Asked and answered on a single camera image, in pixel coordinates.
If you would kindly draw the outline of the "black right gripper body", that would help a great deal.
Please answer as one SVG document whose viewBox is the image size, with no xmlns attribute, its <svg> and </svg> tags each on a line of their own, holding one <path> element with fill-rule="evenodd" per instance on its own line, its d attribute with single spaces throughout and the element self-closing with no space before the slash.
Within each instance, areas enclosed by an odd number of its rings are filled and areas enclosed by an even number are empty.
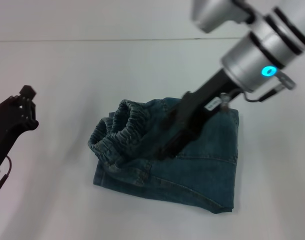
<svg viewBox="0 0 305 240">
<path fill-rule="evenodd" d="M 178 104 L 180 133 L 190 136 L 200 134 L 203 125 L 220 110 L 222 95 L 238 95 L 239 87 L 219 70 L 195 92 L 187 92 Z"/>
</svg>

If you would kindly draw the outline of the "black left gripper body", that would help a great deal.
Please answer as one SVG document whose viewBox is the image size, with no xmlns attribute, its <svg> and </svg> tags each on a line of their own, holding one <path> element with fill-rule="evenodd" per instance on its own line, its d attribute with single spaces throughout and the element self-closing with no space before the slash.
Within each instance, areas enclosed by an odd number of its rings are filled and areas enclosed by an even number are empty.
<svg viewBox="0 0 305 240">
<path fill-rule="evenodd" d="M 0 165 L 18 137 L 39 126 L 36 105 L 27 98 L 9 98 L 0 103 Z"/>
</svg>

